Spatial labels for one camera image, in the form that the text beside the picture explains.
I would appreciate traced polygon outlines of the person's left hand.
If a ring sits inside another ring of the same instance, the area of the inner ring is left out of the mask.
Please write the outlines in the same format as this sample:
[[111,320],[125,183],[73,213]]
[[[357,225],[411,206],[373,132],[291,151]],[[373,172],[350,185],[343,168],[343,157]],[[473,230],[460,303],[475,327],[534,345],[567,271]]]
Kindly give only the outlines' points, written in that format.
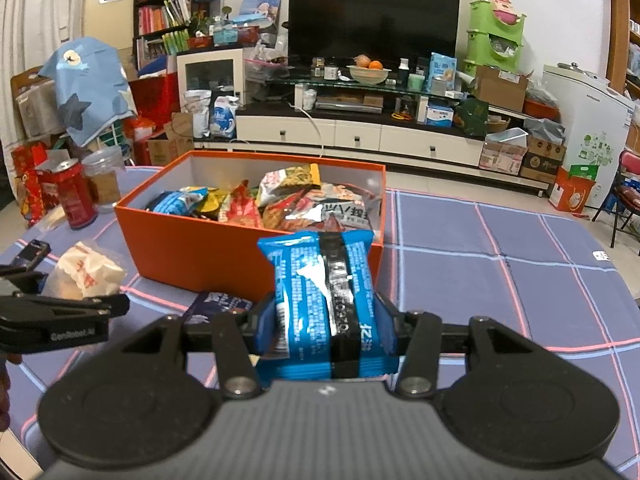
[[10,426],[10,396],[11,379],[8,364],[20,365],[23,357],[20,354],[7,354],[1,358],[0,366],[0,431],[5,432]]

